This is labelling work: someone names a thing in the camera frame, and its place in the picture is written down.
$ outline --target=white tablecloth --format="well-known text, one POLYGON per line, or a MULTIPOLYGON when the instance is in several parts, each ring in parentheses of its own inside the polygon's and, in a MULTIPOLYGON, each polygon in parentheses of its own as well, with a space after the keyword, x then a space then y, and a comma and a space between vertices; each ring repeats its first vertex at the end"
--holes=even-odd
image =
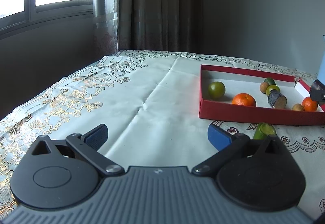
MULTIPOLYGON (((215 154, 207 138, 211 120, 198 117, 200 64, 295 75, 308 84, 316 79, 296 69, 212 55, 123 51, 104 57, 63 78, 0 122, 1 217, 16 207, 10 177, 40 134, 64 139, 105 123, 109 137, 99 152, 124 168, 186 165, 192 169, 215 154)), ((256 124, 215 123, 251 137, 256 128, 256 124)), ((299 206, 316 218, 325 210, 325 127, 276 126, 276 130, 307 180, 299 206)))

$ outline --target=cut green cucumber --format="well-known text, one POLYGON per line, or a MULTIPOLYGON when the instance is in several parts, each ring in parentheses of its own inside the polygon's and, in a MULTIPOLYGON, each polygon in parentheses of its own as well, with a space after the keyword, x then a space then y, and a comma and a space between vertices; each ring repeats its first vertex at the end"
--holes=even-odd
POLYGON ((270 86, 271 85, 276 85, 275 81, 272 78, 267 78, 267 79, 264 80, 264 82, 269 83, 270 86))
POLYGON ((277 132, 271 124, 261 122, 257 125, 253 139, 264 140, 268 135, 277 135, 277 132))

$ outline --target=window frame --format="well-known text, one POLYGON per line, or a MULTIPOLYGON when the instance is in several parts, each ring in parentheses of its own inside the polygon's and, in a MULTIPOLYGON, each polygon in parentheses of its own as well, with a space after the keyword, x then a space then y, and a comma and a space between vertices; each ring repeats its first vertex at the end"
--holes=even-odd
POLYGON ((51 20, 80 16, 89 18, 93 14, 93 0, 61 1, 40 6, 35 0, 24 0, 24 11, 0 18, 0 39, 16 34, 22 28, 27 31, 34 25, 51 20))

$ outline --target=metal screw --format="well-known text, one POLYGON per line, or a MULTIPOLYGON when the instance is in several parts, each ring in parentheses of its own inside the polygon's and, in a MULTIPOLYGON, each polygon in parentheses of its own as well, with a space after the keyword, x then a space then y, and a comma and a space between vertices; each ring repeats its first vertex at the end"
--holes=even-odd
POLYGON ((203 165, 202 167, 196 167, 195 171, 197 173, 206 173, 206 172, 210 171, 210 166, 203 165))
POLYGON ((119 165, 109 165, 106 167, 106 171, 109 173, 117 173, 122 169, 119 165))

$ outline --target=ridged gray surface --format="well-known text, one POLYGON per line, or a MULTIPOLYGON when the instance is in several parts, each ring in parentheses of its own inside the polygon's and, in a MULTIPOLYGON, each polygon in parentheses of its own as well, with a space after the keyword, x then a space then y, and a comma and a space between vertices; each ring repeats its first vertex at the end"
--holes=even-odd
POLYGON ((262 213, 223 197, 210 178, 186 167, 130 167, 107 178, 86 202, 57 212, 18 207, 4 224, 310 224, 297 208, 262 213))

